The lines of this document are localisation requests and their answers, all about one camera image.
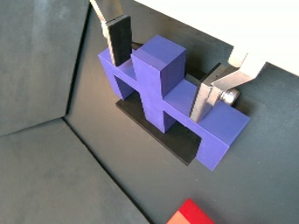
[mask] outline black base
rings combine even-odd
[[[133,92],[126,99],[116,102],[116,106],[144,128],[158,143],[182,161],[185,165],[193,160],[201,139],[178,123],[162,133],[146,120],[138,93]]]

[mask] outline silver clamp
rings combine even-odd
[[[229,105],[235,102],[240,95],[235,87],[252,81],[265,64],[261,59],[248,57],[247,53],[240,54],[239,49],[233,49],[228,63],[240,68],[217,64],[197,87],[190,107],[190,119],[196,123],[219,100]]]

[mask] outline red object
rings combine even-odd
[[[174,213],[173,217],[166,222],[166,224],[177,223],[213,224],[213,221],[209,216],[200,210],[193,201],[190,199],[186,199],[178,211]]]

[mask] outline white surface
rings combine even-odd
[[[136,1],[299,76],[295,1]]]

